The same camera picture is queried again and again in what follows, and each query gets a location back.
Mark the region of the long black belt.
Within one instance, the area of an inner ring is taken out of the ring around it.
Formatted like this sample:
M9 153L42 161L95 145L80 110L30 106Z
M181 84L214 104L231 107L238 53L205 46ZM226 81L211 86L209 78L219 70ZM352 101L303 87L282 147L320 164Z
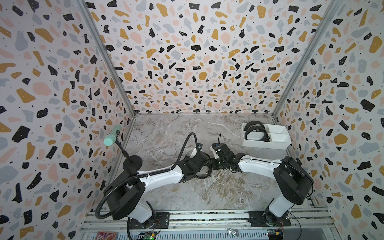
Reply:
M203 180L208 178L211 175L211 173L212 173L212 165L206 164L197 173L196 178Z
M260 141L260 142L269 142L270 137L265 128L259 125L254 125L246 129L245 131L245 140Z

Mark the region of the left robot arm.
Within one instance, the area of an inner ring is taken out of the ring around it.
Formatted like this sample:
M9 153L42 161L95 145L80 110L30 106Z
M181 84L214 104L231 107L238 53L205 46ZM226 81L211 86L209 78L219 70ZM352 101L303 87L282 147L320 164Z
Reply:
M198 176L203 167L209 166L208 154L200 151L185 157L174 168L166 167L148 172L123 171L104 191L106 203L112 218L120 220L130 217L140 223L147 222L154 215L151 207L140 203L142 196L154 189L187 182Z

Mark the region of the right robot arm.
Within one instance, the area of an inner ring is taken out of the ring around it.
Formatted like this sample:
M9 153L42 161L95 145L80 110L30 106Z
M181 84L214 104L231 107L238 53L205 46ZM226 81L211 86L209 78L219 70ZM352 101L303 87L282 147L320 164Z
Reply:
M230 170L232 172L253 173L275 180L281 193L272 200L264 215L281 218L294 205L302 205L305 198L311 195L314 180L291 157L282 160L257 159L246 154L234 154L224 144L213 144L211 151L212 168L214 170Z

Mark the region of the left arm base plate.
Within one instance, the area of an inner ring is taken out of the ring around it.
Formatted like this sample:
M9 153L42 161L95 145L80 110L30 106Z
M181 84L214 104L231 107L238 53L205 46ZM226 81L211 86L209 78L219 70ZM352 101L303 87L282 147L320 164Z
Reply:
M127 225L130 230L149 230L149 229L168 229L170 222L169 212L155 212L148 220L143 223L135 219L130 219Z

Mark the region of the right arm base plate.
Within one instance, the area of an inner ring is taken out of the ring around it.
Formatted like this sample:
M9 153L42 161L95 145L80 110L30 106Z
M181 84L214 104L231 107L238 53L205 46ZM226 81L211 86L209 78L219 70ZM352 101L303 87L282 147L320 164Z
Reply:
M269 209L265 211L249 211L248 222L252 227L290 227L288 212L276 217Z

